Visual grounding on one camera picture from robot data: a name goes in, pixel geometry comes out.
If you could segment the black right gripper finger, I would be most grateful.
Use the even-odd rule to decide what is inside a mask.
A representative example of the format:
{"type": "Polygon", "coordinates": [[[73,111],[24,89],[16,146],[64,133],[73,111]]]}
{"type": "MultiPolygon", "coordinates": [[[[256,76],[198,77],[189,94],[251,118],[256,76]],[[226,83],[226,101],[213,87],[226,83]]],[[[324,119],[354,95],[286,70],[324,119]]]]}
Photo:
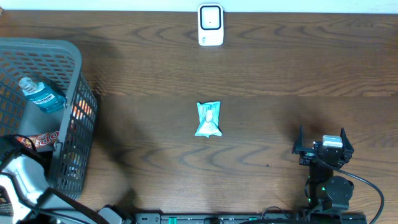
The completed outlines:
{"type": "Polygon", "coordinates": [[[354,153],[354,148],[350,143],[344,128],[341,128],[340,137],[343,143],[344,155],[352,155],[354,153]]]}
{"type": "Polygon", "coordinates": [[[300,125],[298,138],[293,145],[293,153],[301,153],[302,151],[303,151],[303,126],[300,125]]]}

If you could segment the teal small snack packet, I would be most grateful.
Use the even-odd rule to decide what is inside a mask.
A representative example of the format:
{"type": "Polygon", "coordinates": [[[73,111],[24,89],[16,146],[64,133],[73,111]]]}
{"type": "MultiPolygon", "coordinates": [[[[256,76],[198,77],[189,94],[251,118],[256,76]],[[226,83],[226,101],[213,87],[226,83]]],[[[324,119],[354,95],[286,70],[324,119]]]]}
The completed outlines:
{"type": "Polygon", "coordinates": [[[220,101],[197,103],[200,124],[195,136],[205,136],[207,138],[210,136],[222,136],[219,128],[220,108],[220,101]]]}

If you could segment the blue mouthwash bottle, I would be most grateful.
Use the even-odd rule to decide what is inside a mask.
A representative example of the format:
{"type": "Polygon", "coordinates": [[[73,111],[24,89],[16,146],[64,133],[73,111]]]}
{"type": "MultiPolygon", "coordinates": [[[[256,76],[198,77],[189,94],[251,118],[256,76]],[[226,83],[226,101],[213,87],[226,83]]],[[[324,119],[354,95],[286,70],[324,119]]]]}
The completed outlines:
{"type": "Polygon", "coordinates": [[[23,95],[44,113],[53,113],[64,108],[66,98],[44,82],[35,82],[29,77],[21,78],[19,86],[23,95]]]}

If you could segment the orange chocolate bar wrapper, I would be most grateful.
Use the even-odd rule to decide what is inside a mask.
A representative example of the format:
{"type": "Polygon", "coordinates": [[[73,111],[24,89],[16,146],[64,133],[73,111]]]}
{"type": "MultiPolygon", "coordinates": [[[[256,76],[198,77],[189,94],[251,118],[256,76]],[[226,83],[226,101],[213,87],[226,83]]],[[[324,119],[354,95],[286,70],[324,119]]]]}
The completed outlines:
{"type": "Polygon", "coordinates": [[[25,147],[30,149],[38,149],[45,146],[53,146],[59,137],[59,131],[43,133],[33,136],[15,135],[15,138],[21,142],[25,147]]]}

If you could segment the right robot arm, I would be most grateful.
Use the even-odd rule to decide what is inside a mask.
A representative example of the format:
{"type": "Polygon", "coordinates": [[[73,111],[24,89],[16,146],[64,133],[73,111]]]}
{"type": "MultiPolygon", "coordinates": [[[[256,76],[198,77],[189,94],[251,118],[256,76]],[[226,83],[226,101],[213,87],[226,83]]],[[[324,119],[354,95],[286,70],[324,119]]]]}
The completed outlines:
{"type": "Polygon", "coordinates": [[[293,154],[298,154],[299,164],[309,167],[305,185],[309,208],[303,216],[309,219],[313,214],[339,215],[349,209],[354,184],[334,174],[349,162],[354,153],[344,129],[339,136],[324,135],[313,147],[304,146],[304,131],[300,127],[298,139],[294,142],[293,154]]]}

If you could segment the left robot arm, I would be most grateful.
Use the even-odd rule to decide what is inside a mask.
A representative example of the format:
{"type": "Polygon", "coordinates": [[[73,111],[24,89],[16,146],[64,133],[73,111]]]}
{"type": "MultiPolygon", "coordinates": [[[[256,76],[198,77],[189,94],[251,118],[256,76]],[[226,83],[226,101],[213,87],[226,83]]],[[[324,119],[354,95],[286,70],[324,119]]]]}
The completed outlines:
{"type": "Polygon", "coordinates": [[[133,223],[133,217],[112,206],[95,212],[51,188],[42,158],[15,136],[1,137],[1,188],[12,215],[1,213],[1,223],[133,223]]]}

